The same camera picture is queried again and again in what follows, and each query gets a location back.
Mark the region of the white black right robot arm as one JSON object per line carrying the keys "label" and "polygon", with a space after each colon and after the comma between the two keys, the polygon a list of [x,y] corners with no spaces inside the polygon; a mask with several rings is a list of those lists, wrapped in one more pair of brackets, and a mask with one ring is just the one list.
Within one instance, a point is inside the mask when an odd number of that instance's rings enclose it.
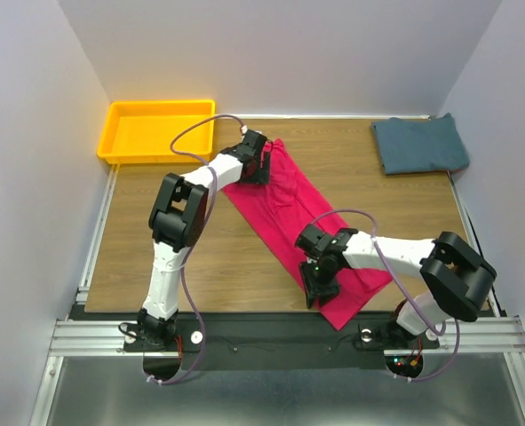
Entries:
{"label": "white black right robot arm", "polygon": [[307,225],[295,245],[306,255],[299,270],[307,306],[329,305],[339,297],[344,270],[379,269],[393,279],[401,274],[422,279],[427,291],[406,295],[386,325],[386,337],[397,346],[408,345],[426,330],[441,335],[448,319],[476,321],[497,277],[495,269],[452,232],[432,240],[402,240],[354,228],[329,234]]}

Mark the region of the pink t shirt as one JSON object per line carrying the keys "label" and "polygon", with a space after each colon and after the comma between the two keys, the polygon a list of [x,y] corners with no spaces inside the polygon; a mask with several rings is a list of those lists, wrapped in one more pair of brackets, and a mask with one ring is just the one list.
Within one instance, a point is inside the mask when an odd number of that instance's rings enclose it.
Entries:
{"label": "pink t shirt", "polygon": [[[223,192],[302,287],[298,266],[306,256],[294,243],[306,225],[332,207],[307,179],[280,139],[273,143],[270,154],[267,185],[237,183],[226,186]],[[339,295],[318,310],[339,331],[392,278],[388,272],[377,269],[344,269],[337,280],[341,287]]]}

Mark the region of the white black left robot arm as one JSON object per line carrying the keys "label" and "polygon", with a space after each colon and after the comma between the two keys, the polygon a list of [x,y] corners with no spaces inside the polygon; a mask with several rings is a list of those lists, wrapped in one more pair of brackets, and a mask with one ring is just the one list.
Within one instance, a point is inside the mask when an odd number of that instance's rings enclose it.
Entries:
{"label": "white black left robot arm", "polygon": [[268,139],[255,130],[244,128],[242,133],[239,144],[192,172],[167,174],[160,185],[148,219],[154,245],[149,289],[137,326],[129,333],[157,350],[175,341],[181,270],[208,221],[208,203],[218,190],[234,183],[269,183]]}

